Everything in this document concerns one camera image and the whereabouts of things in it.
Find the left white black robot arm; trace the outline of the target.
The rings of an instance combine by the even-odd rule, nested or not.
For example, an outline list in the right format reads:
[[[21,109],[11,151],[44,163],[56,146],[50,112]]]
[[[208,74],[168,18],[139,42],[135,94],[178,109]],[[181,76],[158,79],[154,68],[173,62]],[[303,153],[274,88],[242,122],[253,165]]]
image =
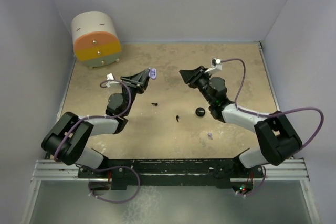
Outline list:
[[[108,165],[104,162],[106,157],[86,147],[89,138],[121,133],[128,123],[127,116],[136,95],[143,94],[149,80],[156,79],[156,76],[155,68],[146,68],[132,76],[121,77],[120,80],[108,74],[100,87],[105,89],[119,84],[121,92],[109,96],[105,114],[82,117],[72,112],[64,113],[43,139],[42,149],[57,162],[87,166],[96,178],[104,177],[108,172]]]

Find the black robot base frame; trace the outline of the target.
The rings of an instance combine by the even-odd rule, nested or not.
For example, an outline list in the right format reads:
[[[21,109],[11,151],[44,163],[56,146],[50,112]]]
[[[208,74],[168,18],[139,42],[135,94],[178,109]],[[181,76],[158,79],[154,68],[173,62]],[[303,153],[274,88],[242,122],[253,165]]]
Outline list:
[[[200,159],[109,159],[98,168],[77,164],[80,178],[90,187],[100,179],[110,190],[128,186],[210,186],[218,189],[239,188],[239,182],[253,188],[253,180],[264,178],[261,165],[245,168],[237,158]]]

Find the purple earbud charging case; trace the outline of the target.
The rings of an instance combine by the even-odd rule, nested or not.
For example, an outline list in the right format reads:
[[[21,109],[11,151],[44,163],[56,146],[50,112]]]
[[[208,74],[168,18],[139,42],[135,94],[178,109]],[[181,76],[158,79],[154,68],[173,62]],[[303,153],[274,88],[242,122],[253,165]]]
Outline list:
[[[156,80],[157,78],[157,70],[155,68],[149,68],[149,78],[152,80]]]

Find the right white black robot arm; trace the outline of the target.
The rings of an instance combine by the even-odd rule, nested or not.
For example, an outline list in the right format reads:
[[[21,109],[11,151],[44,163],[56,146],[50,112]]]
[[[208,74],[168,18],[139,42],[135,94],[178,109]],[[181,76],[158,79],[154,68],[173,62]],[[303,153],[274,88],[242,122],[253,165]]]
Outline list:
[[[214,119],[256,134],[259,146],[235,157],[237,162],[233,170],[238,177],[246,177],[255,166],[277,166],[302,148],[302,140],[281,112],[267,114],[237,107],[227,96],[225,80],[211,77],[203,66],[194,70],[180,70],[179,73],[186,85],[198,89],[206,99]]]

